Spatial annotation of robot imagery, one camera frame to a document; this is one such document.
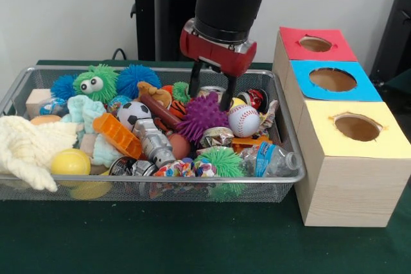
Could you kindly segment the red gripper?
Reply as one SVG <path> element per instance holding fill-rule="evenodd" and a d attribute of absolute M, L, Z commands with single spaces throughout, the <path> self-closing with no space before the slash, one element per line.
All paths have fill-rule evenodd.
<path fill-rule="evenodd" d="M 227 88 L 219 105 L 219 109 L 226 112 L 230 109 L 237 77 L 250 67 L 256 54 L 257 43 L 249 40 L 239 45 L 216 43 L 193 34 L 193 30 L 193 27 L 184 27 L 180 35 L 182 54 L 196 61 L 191 70 L 188 94 L 191 98 L 198 95 L 203 62 L 215 66 L 227 77 Z"/>

